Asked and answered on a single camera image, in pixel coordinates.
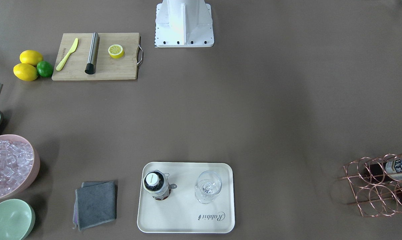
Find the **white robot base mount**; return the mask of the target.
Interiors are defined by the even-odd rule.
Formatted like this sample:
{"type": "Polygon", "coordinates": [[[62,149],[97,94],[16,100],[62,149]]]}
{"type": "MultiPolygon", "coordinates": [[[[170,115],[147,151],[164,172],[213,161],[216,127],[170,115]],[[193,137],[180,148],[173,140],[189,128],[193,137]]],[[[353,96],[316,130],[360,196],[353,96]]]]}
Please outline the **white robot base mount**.
{"type": "Polygon", "coordinates": [[[214,45],[211,6],[204,0],[163,0],[156,5],[155,24],[157,48],[214,45]]]}

